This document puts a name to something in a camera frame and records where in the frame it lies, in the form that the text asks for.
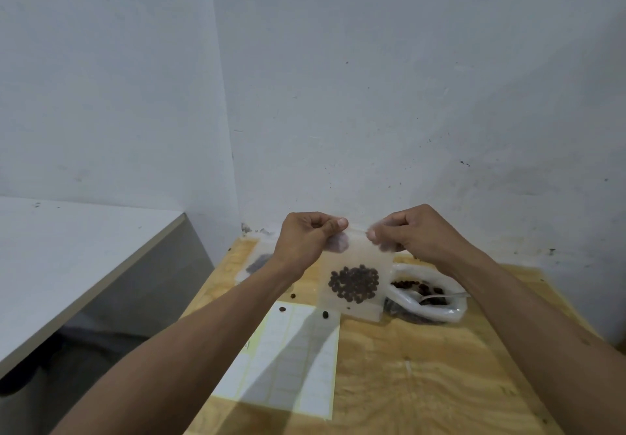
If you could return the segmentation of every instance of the person's left hand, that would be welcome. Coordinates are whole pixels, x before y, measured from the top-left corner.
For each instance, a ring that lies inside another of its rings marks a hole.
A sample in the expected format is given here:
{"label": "person's left hand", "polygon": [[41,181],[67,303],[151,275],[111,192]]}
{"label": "person's left hand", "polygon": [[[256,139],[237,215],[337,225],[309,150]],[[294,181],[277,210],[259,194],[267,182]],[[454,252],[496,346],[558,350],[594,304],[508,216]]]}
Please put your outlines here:
{"label": "person's left hand", "polygon": [[300,278],[322,255],[328,238],[347,227],[345,217],[324,213],[289,213],[282,224],[272,259]]}

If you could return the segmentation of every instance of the person's right arm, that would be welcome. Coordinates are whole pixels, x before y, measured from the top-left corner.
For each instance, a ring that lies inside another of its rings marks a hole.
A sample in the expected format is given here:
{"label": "person's right arm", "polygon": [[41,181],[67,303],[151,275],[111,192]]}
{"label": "person's right arm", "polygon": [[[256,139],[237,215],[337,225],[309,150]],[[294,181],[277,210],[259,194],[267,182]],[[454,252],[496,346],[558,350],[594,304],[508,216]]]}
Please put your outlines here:
{"label": "person's right arm", "polygon": [[368,231],[455,278],[480,305],[513,360],[568,434],[626,427],[626,357],[528,289],[427,204]]}

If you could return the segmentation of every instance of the wood grain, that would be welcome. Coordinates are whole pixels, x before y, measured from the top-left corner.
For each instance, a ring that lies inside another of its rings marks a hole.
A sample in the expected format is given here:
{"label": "wood grain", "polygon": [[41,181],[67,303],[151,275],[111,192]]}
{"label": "wood grain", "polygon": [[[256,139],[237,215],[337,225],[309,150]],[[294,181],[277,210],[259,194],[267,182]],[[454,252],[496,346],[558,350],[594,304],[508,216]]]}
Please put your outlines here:
{"label": "wood grain", "polygon": [[[255,243],[233,244],[184,315],[233,286]],[[395,260],[427,265],[403,254]],[[504,267],[589,328],[539,269]],[[279,300],[314,305],[318,277],[314,265]],[[342,316],[332,421],[210,397],[186,433],[561,434],[478,305],[468,304],[460,323],[446,325]]]}

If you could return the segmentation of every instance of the person's left arm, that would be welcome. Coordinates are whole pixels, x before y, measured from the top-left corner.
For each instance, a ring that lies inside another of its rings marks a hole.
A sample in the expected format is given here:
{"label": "person's left arm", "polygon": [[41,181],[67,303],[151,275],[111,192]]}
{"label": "person's left arm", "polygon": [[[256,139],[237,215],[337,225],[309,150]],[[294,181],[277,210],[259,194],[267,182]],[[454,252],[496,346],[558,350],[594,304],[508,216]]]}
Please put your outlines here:
{"label": "person's left arm", "polygon": [[263,268],[126,355],[51,435],[183,433],[272,304],[346,227],[323,213],[287,216]]}

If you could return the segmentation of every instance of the white table top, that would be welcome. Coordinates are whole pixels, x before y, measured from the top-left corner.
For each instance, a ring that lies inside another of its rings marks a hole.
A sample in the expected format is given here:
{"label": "white table top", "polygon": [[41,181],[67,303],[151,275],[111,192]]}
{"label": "white table top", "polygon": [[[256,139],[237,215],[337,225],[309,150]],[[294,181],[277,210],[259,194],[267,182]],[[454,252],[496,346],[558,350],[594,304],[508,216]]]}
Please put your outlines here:
{"label": "white table top", "polygon": [[0,377],[185,220],[0,197]]}

